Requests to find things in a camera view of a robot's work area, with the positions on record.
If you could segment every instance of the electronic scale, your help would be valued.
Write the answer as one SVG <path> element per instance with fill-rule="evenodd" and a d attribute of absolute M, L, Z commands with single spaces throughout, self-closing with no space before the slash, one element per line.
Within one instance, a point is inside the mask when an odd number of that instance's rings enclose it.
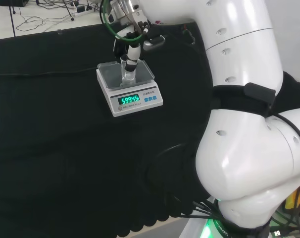
<path fill-rule="evenodd" d="M 121 64 L 116 61 L 99 64 L 97 79 L 114 117 L 163 105 L 154 75 L 144 60 L 138 60 L 133 86 L 121 85 Z"/>

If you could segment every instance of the green led light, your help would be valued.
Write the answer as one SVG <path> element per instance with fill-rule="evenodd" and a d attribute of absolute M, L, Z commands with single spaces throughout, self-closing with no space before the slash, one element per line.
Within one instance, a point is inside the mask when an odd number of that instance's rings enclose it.
<path fill-rule="evenodd" d="M 126 97 L 118 98 L 119 105 L 134 103 L 140 101 L 139 94 L 129 95 Z"/>
<path fill-rule="evenodd" d="M 209 221 L 207 221 L 204 229 L 203 229 L 203 232 L 201 233 L 201 236 L 200 238 L 213 238 L 213 235 L 211 234 L 211 231 L 210 231 L 210 228 L 209 228 Z"/>

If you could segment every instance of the green cable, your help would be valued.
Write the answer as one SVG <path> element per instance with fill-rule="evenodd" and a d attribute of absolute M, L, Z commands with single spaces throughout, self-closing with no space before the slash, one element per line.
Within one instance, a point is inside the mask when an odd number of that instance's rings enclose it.
<path fill-rule="evenodd" d="M 104 16 L 104 22 L 105 22 L 107 28 L 110 30 L 110 32 L 111 32 L 114 36 L 118 37 L 118 38 L 121 39 L 121 40 L 129 41 L 129 42 L 137 41 L 137 40 L 139 40 L 140 38 L 142 38 L 142 35 L 140 35 L 140 36 L 138 36 L 137 38 L 134 38 L 134 39 L 127 39 L 127 38 L 124 38 L 124 37 L 119 36 L 116 32 L 114 32 L 114 30 L 111 28 L 110 24 L 108 23 L 108 21 L 107 21 L 107 19 L 106 19 L 106 6 L 107 6 L 107 4 L 108 4 L 108 0 L 105 0 L 105 1 L 104 1 L 104 4 L 103 4 L 103 6 L 102 6 L 102 13 L 103 13 L 103 16 Z"/>

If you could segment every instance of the green digital readout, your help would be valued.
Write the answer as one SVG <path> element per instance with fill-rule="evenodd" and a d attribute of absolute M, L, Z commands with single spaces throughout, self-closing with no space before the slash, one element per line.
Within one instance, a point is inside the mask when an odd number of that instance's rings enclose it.
<path fill-rule="evenodd" d="M 139 95 L 134 94 L 123 98 L 118 98 L 119 105 L 140 101 Z"/>

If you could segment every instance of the black strap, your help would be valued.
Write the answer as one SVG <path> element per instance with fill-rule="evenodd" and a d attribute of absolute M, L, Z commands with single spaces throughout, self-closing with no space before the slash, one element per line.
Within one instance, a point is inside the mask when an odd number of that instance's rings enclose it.
<path fill-rule="evenodd" d="M 248 83 L 245 86 L 215 86 L 211 109 L 228 109 L 267 117 L 275 100 L 275 90 Z"/>
<path fill-rule="evenodd" d="M 271 219 L 265 225 L 254 229 L 225 225 L 217 220 L 213 220 L 213 222 L 223 238 L 267 238 L 270 234 Z"/>

